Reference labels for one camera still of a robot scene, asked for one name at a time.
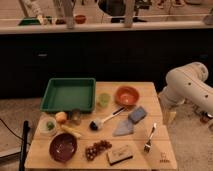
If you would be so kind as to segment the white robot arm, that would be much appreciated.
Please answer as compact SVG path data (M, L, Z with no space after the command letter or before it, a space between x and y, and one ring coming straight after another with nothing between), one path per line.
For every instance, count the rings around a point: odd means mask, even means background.
M207 67L201 62L192 62L167 73L166 86L158 94L165 125L173 121L175 107L185 100L213 115L213 87L205 83L208 75Z

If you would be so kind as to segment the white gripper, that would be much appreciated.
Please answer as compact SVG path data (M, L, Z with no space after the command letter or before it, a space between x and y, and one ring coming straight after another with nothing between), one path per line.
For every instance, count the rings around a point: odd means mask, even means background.
M163 112L163 124L169 125L176 117L176 110L174 108L182 105L185 99L171 88L164 88L158 94L158 98Z

